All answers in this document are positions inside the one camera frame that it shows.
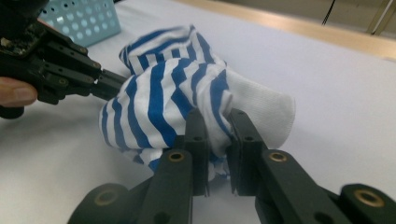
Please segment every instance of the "striped cloth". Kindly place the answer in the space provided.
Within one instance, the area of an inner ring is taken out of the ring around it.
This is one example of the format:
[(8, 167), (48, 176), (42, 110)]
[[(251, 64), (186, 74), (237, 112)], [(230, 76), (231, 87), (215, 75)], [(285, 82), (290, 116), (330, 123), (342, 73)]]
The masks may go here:
[(289, 135), (294, 101), (248, 81), (213, 53), (193, 26), (158, 30), (120, 52), (132, 76), (100, 114), (105, 141), (155, 170), (163, 148), (184, 134), (186, 116), (198, 108), (212, 148), (210, 173), (227, 175), (225, 148), (231, 108), (246, 111), (269, 147)]

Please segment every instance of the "screw hole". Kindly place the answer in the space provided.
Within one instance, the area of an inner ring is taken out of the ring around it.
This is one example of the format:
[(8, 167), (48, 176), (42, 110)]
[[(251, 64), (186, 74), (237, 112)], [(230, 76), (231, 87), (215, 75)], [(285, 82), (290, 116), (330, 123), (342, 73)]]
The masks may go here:
[(273, 161), (286, 161), (288, 158), (279, 152), (273, 152), (270, 154), (270, 159)]
[(361, 202), (366, 205), (372, 206), (372, 207), (383, 207), (385, 206), (384, 201), (376, 195), (374, 192), (368, 190), (368, 189), (357, 189), (354, 192), (355, 197)]
[(96, 205), (104, 206), (114, 203), (119, 198), (119, 194), (114, 189), (106, 189), (96, 195), (94, 202)]
[(180, 152), (174, 152), (169, 155), (169, 161), (182, 161), (184, 160), (184, 155)]

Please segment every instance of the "black cable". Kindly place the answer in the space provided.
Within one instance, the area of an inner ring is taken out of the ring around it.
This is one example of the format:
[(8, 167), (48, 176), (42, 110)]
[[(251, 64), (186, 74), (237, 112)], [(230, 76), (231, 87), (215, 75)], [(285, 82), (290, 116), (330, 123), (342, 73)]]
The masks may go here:
[(334, 6), (334, 3), (335, 3), (335, 0), (332, 0), (332, 5), (330, 6), (329, 11), (327, 12), (326, 17), (324, 18), (322, 25), (325, 25), (327, 19), (329, 19), (330, 13), (332, 13), (332, 7)]

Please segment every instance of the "cable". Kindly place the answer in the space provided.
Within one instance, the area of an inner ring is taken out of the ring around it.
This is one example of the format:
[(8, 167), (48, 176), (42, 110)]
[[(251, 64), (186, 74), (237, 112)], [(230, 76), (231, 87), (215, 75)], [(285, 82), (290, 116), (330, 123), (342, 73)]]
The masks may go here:
[(332, 5), (330, 6), (329, 11), (327, 12), (326, 17), (324, 18), (322, 25), (325, 25), (327, 19), (329, 19), (330, 13), (332, 13), (332, 7), (334, 6), (334, 3), (335, 3), (335, 0), (332, 0)]
[(389, 8), (390, 8), (390, 5), (392, 5), (392, 3), (393, 3), (393, 0), (390, 0), (390, 1), (388, 2), (387, 7), (385, 7), (385, 10), (382, 12), (381, 17), (379, 18), (378, 22), (377, 22), (376, 25), (375, 25), (375, 28), (374, 28), (373, 31), (372, 31), (372, 35), (375, 34), (376, 29), (378, 29), (379, 24), (381, 24), (382, 20), (384, 20), (384, 17), (385, 17), (385, 15), (388, 13), (388, 10), (389, 10)]

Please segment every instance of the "plastic crate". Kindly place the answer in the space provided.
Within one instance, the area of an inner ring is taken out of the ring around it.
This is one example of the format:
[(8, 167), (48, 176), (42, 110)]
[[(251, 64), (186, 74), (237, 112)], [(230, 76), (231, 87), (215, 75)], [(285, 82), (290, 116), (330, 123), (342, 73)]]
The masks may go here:
[(39, 18), (83, 47), (120, 32), (112, 0), (52, 0)]

